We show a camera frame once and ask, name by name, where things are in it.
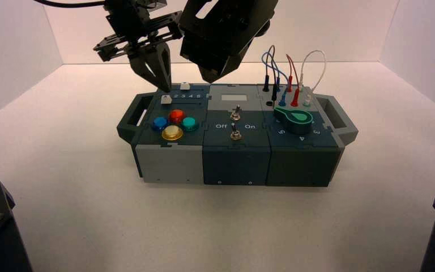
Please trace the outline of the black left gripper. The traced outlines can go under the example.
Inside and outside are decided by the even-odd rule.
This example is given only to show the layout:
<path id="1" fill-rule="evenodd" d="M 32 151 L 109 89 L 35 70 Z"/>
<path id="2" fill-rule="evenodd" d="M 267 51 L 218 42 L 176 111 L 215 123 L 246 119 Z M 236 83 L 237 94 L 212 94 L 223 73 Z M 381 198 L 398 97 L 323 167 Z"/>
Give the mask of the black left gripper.
<path id="1" fill-rule="evenodd" d="M 106 62 L 127 53 L 128 49 L 151 49 L 130 59 L 130 66 L 148 83 L 171 91 L 170 51 L 166 42 L 178 40 L 183 33 L 178 25 L 182 12 L 151 18 L 144 7 L 106 7 L 106 19 L 114 34 L 103 38 L 93 48 Z"/>

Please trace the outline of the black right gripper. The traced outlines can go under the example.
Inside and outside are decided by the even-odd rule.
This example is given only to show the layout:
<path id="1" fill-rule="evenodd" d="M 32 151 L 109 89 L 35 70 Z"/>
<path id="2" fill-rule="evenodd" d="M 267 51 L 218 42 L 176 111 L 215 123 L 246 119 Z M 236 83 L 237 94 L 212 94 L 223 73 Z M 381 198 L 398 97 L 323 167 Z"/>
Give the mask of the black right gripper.
<path id="1" fill-rule="evenodd" d="M 197 13 L 208 1 L 188 1 L 182 11 L 180 28 L 184 31 L 180 56 L 196 64 L 209 83 L 237 70 L 248 47 L 274 15 L 277 1 L 217 1 L 203 18 Z M 240 51 L 230 56 L 218 75 L 218 59 L 208 48 Z"/>

